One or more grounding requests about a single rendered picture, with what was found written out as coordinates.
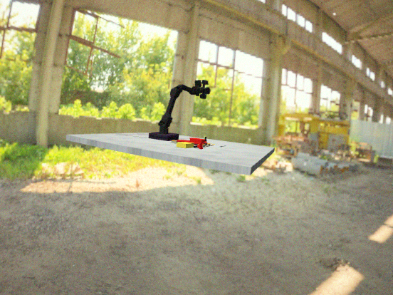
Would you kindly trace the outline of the yellow rectangular block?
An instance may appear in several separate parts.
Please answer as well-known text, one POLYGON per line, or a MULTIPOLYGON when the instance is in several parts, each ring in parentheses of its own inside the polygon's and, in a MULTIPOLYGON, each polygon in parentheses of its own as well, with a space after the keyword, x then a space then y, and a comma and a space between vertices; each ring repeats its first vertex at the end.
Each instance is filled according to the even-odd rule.
POLYGON ((178 148, 192 148, 194 147, 194 143, 188 143, 188 142, 180 142, 177 143, 178 148))

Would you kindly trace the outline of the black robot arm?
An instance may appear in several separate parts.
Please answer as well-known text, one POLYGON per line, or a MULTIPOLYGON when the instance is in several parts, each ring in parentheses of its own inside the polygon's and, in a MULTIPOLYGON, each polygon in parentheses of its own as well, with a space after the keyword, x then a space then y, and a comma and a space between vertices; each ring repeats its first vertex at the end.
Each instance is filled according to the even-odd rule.
MULTIPOLYGON (((200 87, 201 87, 201 80, 196 80, 195 86, 192 86, 192 88, 184 85, 178 85, 177 87, 171 89, 170 92, 171 98, 169 101, 167 111, 162 116, 162 119, 158 123, 160 125, 159 134, 168 134, 168 127, 172 122, 172 117, 171 117, 172 109, 174 107, 175 100, 179 97, 179 94, 182 92, 182 90, 189 92, 189 94, 191 95, 199 96, 199 94, 203 92, 203 89, 200 87)), ((211 92, 210 87, 206 87, 204 88, 203 94, 210 94, 210 92, 211 92)))

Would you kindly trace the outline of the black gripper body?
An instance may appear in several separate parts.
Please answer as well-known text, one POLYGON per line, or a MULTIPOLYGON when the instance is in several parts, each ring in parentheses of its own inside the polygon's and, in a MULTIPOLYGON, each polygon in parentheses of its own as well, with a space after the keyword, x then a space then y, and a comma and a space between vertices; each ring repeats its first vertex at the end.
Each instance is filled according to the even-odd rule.
POLYGON ((206 99, 206 95, 205 94, 203 94, 204 93, 204 88, 205 88, 205 85, 208 85, 208 81, 206 81, 206 80, 202 80, 202 82, 201 82, 201 84, 203 84, 203 86, 201 86, 200 88, 202 88, 203 89, 203 92, 202 92, 202 94, 200 94, 200 98, 201 99, 206 99))

